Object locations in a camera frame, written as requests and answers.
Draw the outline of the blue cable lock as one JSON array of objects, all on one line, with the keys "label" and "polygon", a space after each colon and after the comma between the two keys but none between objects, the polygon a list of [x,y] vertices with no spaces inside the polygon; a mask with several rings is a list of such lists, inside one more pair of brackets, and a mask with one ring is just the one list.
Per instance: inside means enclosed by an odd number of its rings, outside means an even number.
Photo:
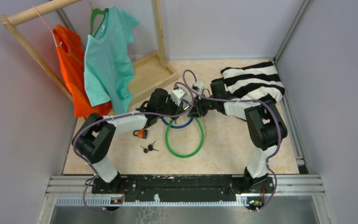
[{"label": "blue cable lock", "polygon": [[[181,101],[182,101],[186,106],[189,106],[189,105],[190,105],[190,102],[187,101],[186,99],[182,99]],[[169,122],[168,122],[167,120],[165,120],[164,117],[162,117],[161,120],[162,120],[162,122],[163,122],[166,126],[169,125]],[[174,124],[171,124],[170,128],[173,128],[173,129],[185,128],[185,127],[187,127],[188,125],[190,125],[193,120],[194,120],[194,118],[191,117],[185,124],[183,124],[183,125],[177,125],[177,124],[176,124],[176,120],[173,120],[173,119],[172,119],[171,121],[174,121]]]}]

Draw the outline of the orange padlock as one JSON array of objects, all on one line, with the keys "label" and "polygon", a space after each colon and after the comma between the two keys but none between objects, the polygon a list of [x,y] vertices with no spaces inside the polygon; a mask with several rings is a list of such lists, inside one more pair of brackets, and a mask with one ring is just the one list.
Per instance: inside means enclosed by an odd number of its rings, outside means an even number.
[{"label": "orange padlock", "polygon": [[141,138],[141,139],[147,139],[148,137],[148,130],[147,129],[140,129],[133,131],[133,136]]}]

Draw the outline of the black keys bunch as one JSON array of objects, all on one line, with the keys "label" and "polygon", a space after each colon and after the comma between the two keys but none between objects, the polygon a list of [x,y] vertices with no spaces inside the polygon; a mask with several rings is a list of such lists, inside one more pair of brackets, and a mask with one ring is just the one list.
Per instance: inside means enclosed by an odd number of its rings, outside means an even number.
[{"label": "black keys bunch", "polygon": [[154,141],[154,142],[152,142],[151,144],[149,144],[147,147],[144,147],[144,146],[140,146],[141,148],[142,148],[142,150],[143,150],[143,152],[145,153],[145,154],[147,154],[147,153],[149,153],[149,152],[151,152],[151,151],[159,151],[159,150],[157,150],[155,147],[154,147],[154,144],[156,143],[156,141]]}]

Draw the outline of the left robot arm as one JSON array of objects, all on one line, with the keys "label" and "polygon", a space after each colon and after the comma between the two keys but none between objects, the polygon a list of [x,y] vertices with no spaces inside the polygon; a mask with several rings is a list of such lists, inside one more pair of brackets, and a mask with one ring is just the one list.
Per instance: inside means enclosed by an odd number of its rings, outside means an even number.
[{"label": "left robot arm", "polygon": [[110,193],[118,192],[121,187],[120,173],[107,156],[114,136],[147,129],[163,117],[178,117],[184,113],[182,100],[186,95],[183,87],[177,87],[172,92],[157,88],[149,100],[129,113],[89,115],[72,140],[75,154],[103,180],[104,189]]}]

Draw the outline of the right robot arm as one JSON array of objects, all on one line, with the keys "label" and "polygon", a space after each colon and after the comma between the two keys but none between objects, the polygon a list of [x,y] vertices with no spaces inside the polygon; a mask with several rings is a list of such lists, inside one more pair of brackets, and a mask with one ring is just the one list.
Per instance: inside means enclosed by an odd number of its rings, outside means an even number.
[{"label": "right robot arm", "polygon": [[197,93],[197,97],[188,115],[201,118],[206,116],[208,111],[216,110],[246,121],[255,149],[244,170],[243,187],[249,192],[256,192],[268,180],[269,159],[277,154],[279,144],[287,137],[286,125],[274,101],[237,98],[226,90],[222,79],[213,80],[210,87],[212,95],[206,97],[203,94],[203,83],[192,84],[191,89]]}]

